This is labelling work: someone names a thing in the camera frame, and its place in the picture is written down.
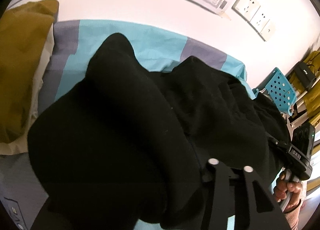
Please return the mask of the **person's right hand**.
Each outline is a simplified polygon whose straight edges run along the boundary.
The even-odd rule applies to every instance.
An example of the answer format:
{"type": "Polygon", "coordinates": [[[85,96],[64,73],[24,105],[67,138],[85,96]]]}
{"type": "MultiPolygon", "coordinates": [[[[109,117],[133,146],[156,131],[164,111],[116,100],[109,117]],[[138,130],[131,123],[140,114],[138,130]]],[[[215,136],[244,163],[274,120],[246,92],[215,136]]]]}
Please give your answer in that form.
{"type": "Polygon", "coordinates": [[[295,210],[300,204],[303,193],[302,183],[286,181],[287,174],[287,170],[281,172],[276,180],[276,186],[273,188],[273,197],[277,203],[287,200],[287,205],[281,209],[283,213],[295,210]]]}

